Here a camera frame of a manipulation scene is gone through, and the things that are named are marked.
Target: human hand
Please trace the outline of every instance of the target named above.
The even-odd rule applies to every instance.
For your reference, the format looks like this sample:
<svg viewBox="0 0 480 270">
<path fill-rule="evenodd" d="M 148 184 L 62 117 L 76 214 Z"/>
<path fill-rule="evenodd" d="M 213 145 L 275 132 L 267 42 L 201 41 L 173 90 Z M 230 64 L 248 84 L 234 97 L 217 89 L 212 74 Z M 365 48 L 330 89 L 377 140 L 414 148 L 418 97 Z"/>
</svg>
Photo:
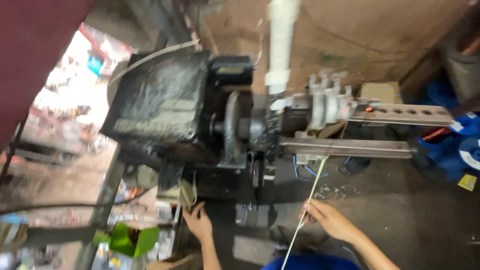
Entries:
<svg viewBox="0 0 480 270">
<path fill-rule="evenodd" d="M 191 214 L 185 206 L 182 211 L 183 219 L 187 222 L 190 232 L 198 238 L 198 241 L 200 241 L 200 244 L 202 245 L 207 241 L 213 240 L 212 222 L 205 213 L 204 205 L 205 202 L 199 203 L 195 206 Z"/>
<path fill-rule="evenodd" d="M 363 235 L 355 225 L 333 206 L 315 199 L 312 199 L 310 203 L 306 201 L 301 209 L 299 219 L 301 219 L 305 210 L 307 213 L 305 214 L 303 222 L 307 224 L 318 221 L 333 238 L 352 243 Z"/>
</svg>

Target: maroon fabric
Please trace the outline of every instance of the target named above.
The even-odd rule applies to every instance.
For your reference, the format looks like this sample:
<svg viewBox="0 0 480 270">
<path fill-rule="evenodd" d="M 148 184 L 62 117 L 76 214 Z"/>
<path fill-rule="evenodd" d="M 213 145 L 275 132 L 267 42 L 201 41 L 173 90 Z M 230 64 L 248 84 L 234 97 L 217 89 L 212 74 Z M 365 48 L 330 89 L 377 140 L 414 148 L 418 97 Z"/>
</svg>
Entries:
<svg viewBox="0 0 480 270">
<path fill-rule="evenodd" d="M 44 86 L 94 0 L 3 1 L 0 151 Z"/>
</svg>

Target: black cable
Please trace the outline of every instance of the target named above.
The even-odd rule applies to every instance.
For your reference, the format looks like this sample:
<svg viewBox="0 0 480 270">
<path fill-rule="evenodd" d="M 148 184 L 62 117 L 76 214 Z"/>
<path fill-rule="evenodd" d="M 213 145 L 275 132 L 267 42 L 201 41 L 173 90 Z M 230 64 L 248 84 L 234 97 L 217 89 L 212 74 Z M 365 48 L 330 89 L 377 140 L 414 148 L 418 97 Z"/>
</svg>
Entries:
<svg viewBox="0 0 480 270">
<path fill-rule="evenodd" d="M 87 203 L 64 203 L 64 204 L 40 204 L 40 205 L 19 205 L 14 206 L 13 208 L 2 210 L 0 211 L 0 216 L 20 211 L 29 211 L 34 209 L 42 209 L 42 208 L 57 208 L 57 207 L 102 207 L 102 206 L 114 206 L 114 205 L 121 205 L 121 204 L 128 204 L 129 202 L 140 198 L 141 196 L 145 195 L 150 189 L 144 190 L 141 193 L 137 194 L 131 199 L 123 200 L 121 202 L 116 203 L 104 203 L 104 204 L 87 204 Z"/>
<path fill-rule="evenodd" d="M 350 44 L 352 44 L 352 45 L 355 45 L 355 46 L 357 46 L 357 47 L 364 48 L 364 49 L 367 49 L 367 50 L 371 50 L 371 51 L 374 51 L 374 52 L 378 52 L 378 53 L 382 53 L 382 54 L 403 54 L 403 53 L 409 53 L 409 52 L 413 52 L 413 51 L 428 50 L 428 49 L 431 48 L 431 47 L 427 47 L 427 48 L 419 48 L 419 49 L 411 49 L 411 50 L 399 50 L 399 51 L 384 51 L 384 50 L 380 50 L 380 49 L 375 49 L 375 48 L 369 47 L 369 46 L 367 46 L 367 45 L 360 44 L 360 43 L 358 43 L 358 42 L 356 42 L 356 41 L 354 41 L 354 40 L 351 40 L 351 39 L 349 39 L 349 38 L 347 38 L 347 37 L 344 37 L 344 36 L 342 36 L 342 35 L 339 35 L 339 34 L 337 34 L 337 33 L 334 33 L 334 32 L 332 32 L 332 31 L 324 28 L 323 26 L 321 26 L 320 24 L 318 24 L 318 23 L 313 19 L 313 17 L 310 15 L 310 13 L 309 13 L 307 10 L 305 10 L 303 6 L 300 8 L 300 11 L 301 11 L 304 15 L 306 15 L 306 16 L 313 22 L 313 25 L 314 25 L 316 28 L 320 29 L 321 31 L 326 32 L 326 33 L 328 33 L 328 34 L 330 34 L 330 35 L 332 35 L 332 36 L 334 36 L 334 37 L 336 37 L 336 38 L 338 38 L 338 39 L 341 39 L 341 40 L 343 40 L 343 41 L 345 41 L 345 42 L 347 42 L 347 43 L 350 43 Z"/>
</svg>

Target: blue shirt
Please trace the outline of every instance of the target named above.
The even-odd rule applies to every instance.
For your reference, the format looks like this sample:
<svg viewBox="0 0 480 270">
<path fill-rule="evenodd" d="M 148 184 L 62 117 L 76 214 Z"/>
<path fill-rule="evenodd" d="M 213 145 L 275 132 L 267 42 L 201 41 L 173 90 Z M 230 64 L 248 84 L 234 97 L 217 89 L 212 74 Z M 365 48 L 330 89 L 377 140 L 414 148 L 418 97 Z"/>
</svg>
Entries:
<svg viewBox="0 0 480 270">
<path fill-rule="evenodd" d="M 281 270 L 285 258 L 278 258 L 261 270 Z M 290 255 L 285 270 L 361 270 L 355 263 L 330 255 Z"/>
</svg>

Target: white rope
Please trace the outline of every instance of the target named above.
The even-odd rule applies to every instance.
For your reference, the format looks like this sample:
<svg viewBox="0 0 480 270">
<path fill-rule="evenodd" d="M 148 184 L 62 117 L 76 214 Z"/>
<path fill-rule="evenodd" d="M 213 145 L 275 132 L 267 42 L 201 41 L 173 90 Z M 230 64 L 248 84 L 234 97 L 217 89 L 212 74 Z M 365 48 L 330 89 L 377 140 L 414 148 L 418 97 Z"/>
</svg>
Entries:
<svg viewBox="0 0 480 270">
<path fill-rule="evenodd" d="M 110 84 L 112 84 L 113 82 L 117 81 L 118 79 L 122 78 L 122 76 L 124 76 L 127 72 L 129 72 L 130 70 L 138 67 L 139 65 L 147 62 L 148 60 L 154 58 L 154 57 L 157 57 L 159 55 L 162 55 L 162 54 L 165 54 L 167 52 L 171 52 L 171 51 L 174 51 L 174 50 L 178 50 L 178 49 L 182 49 L 182 48 L 185 48 L 185 47 L 189 47 L 189 46 L 193 46 L 193 45 L 197 45 L 198 42 L 200 42 L 200 40 L 194 40 L 194 41 L 189 41 L 189 42 L 185 42 L 185 43 L 182 43 L 182 44 L 178 44 L 178 45 L 174 45 L 174 46 L 170 46 L 168 48 L 165 48 L 165 49 L 161 49 L 159 51 L 156 51 L 152 54 L 150 54 L 149 56 L 145 57 L 145 58 L 142 58 L 140 60 L 138 60 L 137 62 L 133 63 L 132 65 L 130 65 L 128 68 L 122 70 L 120 73 L 117 74 L 117 76 L 113 77 L 110 79 L 110 81 L 108 82 L 108 86 L 110 86 Z"/>
<path fill-rule="evenodd" d="M 310 203 L 310 200 L 312 199 L 313 192 L 315 191 L 315 187 L 317 186 L 318 179 L 320 178 L 320 174 L 322 173 L 322 169 L 324 168 L 326 160 L 327 160 L 327 158 L 323 159 L 322 163 L 320 164 L 320 167 L 318 168 L 317 177 L 315 178 L 315 182 L 313 182 L 313 187 L 312 187 L 312 191 L 310 192 L 310 197 L 308 197 L 308 203 Z M 287 264 L 288 256 L 290 255 L 290 251 L 292 250 L 293 242 L 295 241 L 295 238 L 297 237 L 297 233 L 299 232 L 300 228 L 303 227 L 303 219 L 305 218 L 306 213 L 307 213 L 306 210 L 303 211 L 303 214 L 301 216 L 299 225 L 297 226 L 297 229 L 295 230 L 295 234 L 293 234 L 292 242 L 290 242 L 290 247 L 288 248 L 287 255 L 285 256 L 285 260 L 283 261 L 281 270 L 284 270 L 285 265 Z"/>
</svg>

